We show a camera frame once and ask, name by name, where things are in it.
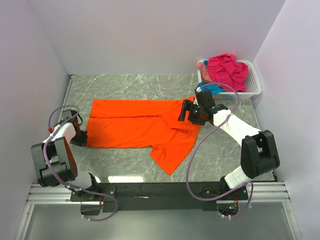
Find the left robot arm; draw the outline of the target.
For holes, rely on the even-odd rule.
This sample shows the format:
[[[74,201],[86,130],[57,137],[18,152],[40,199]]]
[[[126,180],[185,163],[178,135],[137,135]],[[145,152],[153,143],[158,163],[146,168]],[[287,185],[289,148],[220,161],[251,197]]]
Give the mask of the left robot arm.
[[[38,183],[44,188],[64,185],[80,192],[88,201],[96,200],[100,195],[97,179],[78,170],[70,148],[70,145],[84,147],[88,140],[87,132],[81,130],[83,119],[79,109],[64,110],[62,119],[54,126],[51,119],[48,121],[48,138],[30,149]]]

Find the orange t shirt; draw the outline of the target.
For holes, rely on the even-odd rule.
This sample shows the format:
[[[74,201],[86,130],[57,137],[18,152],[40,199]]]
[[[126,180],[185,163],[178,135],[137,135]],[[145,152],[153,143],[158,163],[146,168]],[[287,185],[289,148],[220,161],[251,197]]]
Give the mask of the orange t shirt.
[[[179,121],[183,100],[94,99],[86,126],[91,148],[146,148],[171,175],[192,151],[201,126]]]

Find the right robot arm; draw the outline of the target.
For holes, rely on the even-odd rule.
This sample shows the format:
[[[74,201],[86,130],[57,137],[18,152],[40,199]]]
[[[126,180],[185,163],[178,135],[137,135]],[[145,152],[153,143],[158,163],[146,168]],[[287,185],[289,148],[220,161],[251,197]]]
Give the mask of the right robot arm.
[[[188,120],[194,125],[210,123],[232,137],[241,147],[240,165],[223,176],[219,194],[230,200],[256,177],[272,172],[280,166],[280,158],[273,133],[255,128],[233,114],[224,104],[216,104],[209,90],[199,91],[194,101],[184,100],[178,121]]]

